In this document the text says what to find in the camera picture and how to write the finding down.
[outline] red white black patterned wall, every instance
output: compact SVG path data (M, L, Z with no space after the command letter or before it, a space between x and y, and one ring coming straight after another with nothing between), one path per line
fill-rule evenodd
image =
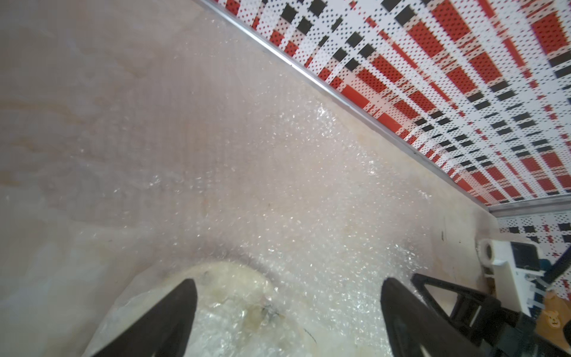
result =
M571 192L567 2L218 4L484 204Z
M571 246L571 211L499 218L500 231L519 233L539 243L546 258L554 263ZM557 279L554 289L571 301L571 271Z

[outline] red square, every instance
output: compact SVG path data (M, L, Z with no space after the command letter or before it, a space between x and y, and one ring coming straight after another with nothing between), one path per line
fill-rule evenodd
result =
M466 72L464 72L462 67L456 67L455 69L446 73L446 75L462 93L467 93L476 88L476 85L468 77Z
M456 184L464 189L466 192L470 192L473 190L472 186L468 184L464 179L460 179L460 181L456 182Z
M364 69L358 73L359 77L363 82L369 85L375 92L380 93L387 88L377 77L375 77L371 72Z
M513 186L504 187L504 191L507 192L510 197L519 197L521 196L520 193L516 190Z
M434 104L432 104L432 102L419 91L409 94L408 97L412 99L414 103L416 103L424 111L431 111L432 109L436 108L436 106L434 106Z
M400 74L400 72L396 68L394 68L392 64L390 64L382 56L378 56L377 58L375 58L371 62L371 64L379 71L381 71L381 73L384 74L385 77L387 77L389 81L393 83L395 83L396 81L398 81L403 77L403 75Z
M522 164L524 164L525 168L528 169L530 173L541 170L541 168L537 164L537 161L535 161L535 159L532 157L520 159L520 161Z
M500 170L498 170L496 166L490 166L489 169L486 169L486 171L496 181L505 179L505 176L500 172Z
M293 57L293 55L295 55L295 52L297 51L298 48L299 47L295 43L289 41L287 43L287 46L285 47L284 51L285 51L285 53L287 53L288 55Z
M449 0L445 0L436 6L436 8L432 10L432 15L440 22L444 31L446 31L453 41L458 41L470 33L468 25L462 20L462 17Z
M376 27L377 23L373 20L370 16L365 20L366 23L369 24L370 27Z
M557 13L555 12L536 21L532 24L532 29L546 54L556 51L568 44L559 19L557 18Z
M486 52L472 58L470 63L486 83L501 76L500 71Z
M550 168L563 166L556 153L543 154L541 157Z
M339 86L341 85L341 83L343 83L343 80L341 80L341 78L339 77L335 77L332 81L331 81L331 86L335 89L339 88Z
M395 108L401 111L409 119L414 119L419 116L417 112L410 105L406 104L405 101L400 101L395 103Z
M504 195L502 195L501 192L499 192L498 190L490 191L490 194L498 201L505 199Z
M272 35L270 36L270 42L276 46L279 46L283 39L284 35L277 32L276 30L274 30L274 32L272 32Z
M319 72L318 77L321 78L322 80L326 80L327 77L329 77L329 75L331 74L331 71L328 70L327 68L323 68L321 70L321 72Z
M484 174L481 172L473 173L472 177L474 177L476 179L476 181L478 181L478 183L482 186L487 184L487 183L490 183L490 181L488 181L486 176L484 176Z
M350 86L346 86L345 88L343 88L341 94L347 97L347 99L349 99L351 102L357 104L358 107L365 108L365 106L369 104L369 99L362 96L359 92L357 92L355 89L351 88Z
M408 34L415 39L416 43L418 43L430 57L434 57L440 53L440 51L444 50L444 47L442 47L440 42L422 21L414 25Z
M396 133L402 126L391 118L387 113L381 114L377 119L382 125L386 126L393 133Z
M408 134L410 134L410 133L411 133L410 131L408 131L407 129L405 129L405 130L403 130L403 131L399 134L399 136L400 136L401 139L404 139L404 138L406 138L406 137L408 136Z
M236 0L228 0L226 2L226 9L233 13L234 15L238 15L238 10L240 9L240 3Z
M537 183L544 189L544 191L555 191L555 185L551 182L550 179L539 179Z
M254 19L254 23L252 24L252 28L254 30L257 29L259 24L260 24L260 18L256 16L256 18Z

